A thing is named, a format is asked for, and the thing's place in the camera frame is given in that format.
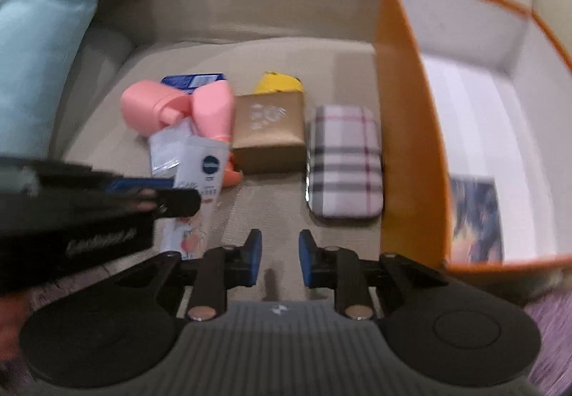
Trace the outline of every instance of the pink bottle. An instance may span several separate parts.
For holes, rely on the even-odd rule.
[[[235,110],[235,93],[227,80],[201,86],[193,92],[193,121],[198,134],[212,140],[229,143]],[[242,173],[236,172],[230,160],[225,168],[222,186],[241,182]]]
[[[151,136],[191,115],[191,105],[191,96],[150,80],[132,84],[121,96],[125,123],[143,136]]]

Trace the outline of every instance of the hand cream tube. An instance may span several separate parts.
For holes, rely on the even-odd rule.
[[[163,231],[161,252],[178,251],[182,259],[202,257],[228,161],[228,143],[199,136],[185,139],[175,176],[175,188],[201,193],[201,209],[192,217],[169,219]]]

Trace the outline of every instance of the brown box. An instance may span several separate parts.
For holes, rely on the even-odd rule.
[[[233,152],[246,174],[304,170],[304,94],[237,96]]]

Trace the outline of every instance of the silver screw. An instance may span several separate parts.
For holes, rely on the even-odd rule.
[[[345,315],[354,320],[367,320],[374,316],[374,311],[369,306],[356,304],[354,306],[348,307],[345,310]]]
[[[194,306],[189,309],[189,318],[197,322],[206,322],[216,315],[216,310],[210,306]]]

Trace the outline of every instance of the blue package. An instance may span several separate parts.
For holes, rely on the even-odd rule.
[[[161,83],[172,86],[187,94],[192,94],[197,88],[214,83],[218,80],[226,80],[222,73],[201,73],[198,75],[170,75],[161,80]]]

